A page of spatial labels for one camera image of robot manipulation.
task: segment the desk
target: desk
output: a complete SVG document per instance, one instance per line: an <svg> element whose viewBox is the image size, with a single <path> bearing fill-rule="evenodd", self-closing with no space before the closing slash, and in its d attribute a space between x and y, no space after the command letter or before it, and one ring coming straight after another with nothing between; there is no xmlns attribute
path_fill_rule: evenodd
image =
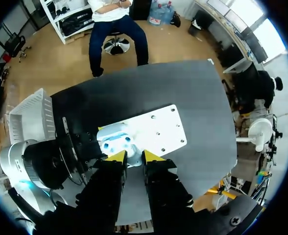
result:
<svg viewBox="0 0 288 235"><path fill-rule="evenodd" d="M194 199L216 185L236 164L237 146L227 96L208 61L161 63L106 74L54 94L56 132L66 117L72 133L86 132L140 113L175 104L187 145L165 155ZM70 205L80 187L66 182L59 190ZM118 225L150 220L141 167L129 168Z"/></svg>
<svg viewBox="0 0 288 235"><path fill-rule="evenodd" d="M237 45L237 47L239 48L239 50L241 51L241 53L243 55L243 58L241 60L239 60L238 62L236 62L235 64L233 64L229 68L227 68L225 71L223 71L223 73L230 73L231 70L235 69L236 67L238 67L239 65L241 65L245 61L253 61L254 57L253 57L252 53L249 53L251 51L250 47L248 46L248 44L245 41L241 40L235 34L235 29L231 25L231 23L229 23L224 18L223 15L221 15L220 13L218 13L217 11L212 9L207 3L202 3L202 2L200 2L200 0L194 0L194 2L199 7L201 7L204 11L206 11L209 15L211 15L213 17L213 19L215 21L217 21L225 29L225 31L229 34L229 36L235 42L235 44Z"/></svg>

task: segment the black chair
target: black chair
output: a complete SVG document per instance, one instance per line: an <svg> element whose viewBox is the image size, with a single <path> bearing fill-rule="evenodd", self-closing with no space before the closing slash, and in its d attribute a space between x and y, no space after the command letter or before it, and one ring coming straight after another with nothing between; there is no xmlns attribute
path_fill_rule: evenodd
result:
<svg viewBox="0 0 288 235"><path fill-rule="evenodd" d="M108 40L104 44L104 50L111 55L120 55L127 52L130 49L130 43L125 38L117 37L122 33L117 29L113 29L108 36L114 36L114 38Z"/></svg>
<svg viewBox="0 0 288 235"><path fill-rule="evenodd" d="M13 33L11 34L8 41L4 44L4 49L8 52L8 54L12 58L16 57L19 54L19 52L21 52L19 55L19 63L20 63L21 57L22 56L24 58L26 57L25 51L27 49L31 49L31 47L25 47L24 49L22 49L24 45L25 45L25 37Z"/></svg>

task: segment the white pipe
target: white pipe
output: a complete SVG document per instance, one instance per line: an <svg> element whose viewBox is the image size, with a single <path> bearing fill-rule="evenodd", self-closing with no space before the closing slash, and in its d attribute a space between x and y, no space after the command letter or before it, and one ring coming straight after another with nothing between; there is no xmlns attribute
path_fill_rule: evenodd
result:
<svg viewBox="0 0 288 235"><path fill-rule="evenodd" d="M256 136L256 140L255 140L256 152L262 152L262 150L264 149L264 141L265 141L265 136L262 133Z"/></svg>
<svg viewBox="0 0 288 235"><path fill-rule="evenodd" d="M249 138L249 137L237 137L237 142L251 142L254 141L255 138Z"/></svg>

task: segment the white metal plate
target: white metal plate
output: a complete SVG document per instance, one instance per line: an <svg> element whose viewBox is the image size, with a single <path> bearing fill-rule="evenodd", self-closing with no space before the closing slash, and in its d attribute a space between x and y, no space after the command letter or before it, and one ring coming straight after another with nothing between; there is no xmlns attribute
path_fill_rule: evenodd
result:
<svg viewBox="0 0 288 235"><path fill-rule="evenodd" d="M132 117L116 123L128 125L136 146L163 156L187 144L179 112L175 105Z"/></svg>

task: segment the yellow object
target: yellow object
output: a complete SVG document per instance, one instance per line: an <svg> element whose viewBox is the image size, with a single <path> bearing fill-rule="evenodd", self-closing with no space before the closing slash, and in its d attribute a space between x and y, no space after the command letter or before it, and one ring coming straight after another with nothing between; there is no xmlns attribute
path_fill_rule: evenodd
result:
<svg viewBox="0 0 288 235"><path fill-rule="evenodd" d="M218 194L218 190L213 189L213 188L209 189L207 192L211 192L211 193ZM222 191L221 194L222 194L222 195L225 195L225 196L227 196L227 197L229 197L229 198L231 198L231 199L235 199L235 198L237 197L237 196L235 196L235 195L233 195L232 193L229 193L229 192L227 192L227 191Z"/></svg>
<svg viewBox="0 0 288 235"><path fill-rule="evenodd" d="M110 158L105 159L105 161L117 161L117 162L122 162L124 160L124 156L126 156L127 152L125 150L111 156Z"/></svg>
<svg viewBox="0 0 288 235"><path fill-rule="evenodd" d="M153 160L156 160L156 161L165 161L165 159L161 158L161 157L158 157L156 156L155 154L147 151L147 150L144 150L144 154L145 154L145 159L146 159L146 162L152 162Z"/></svg>

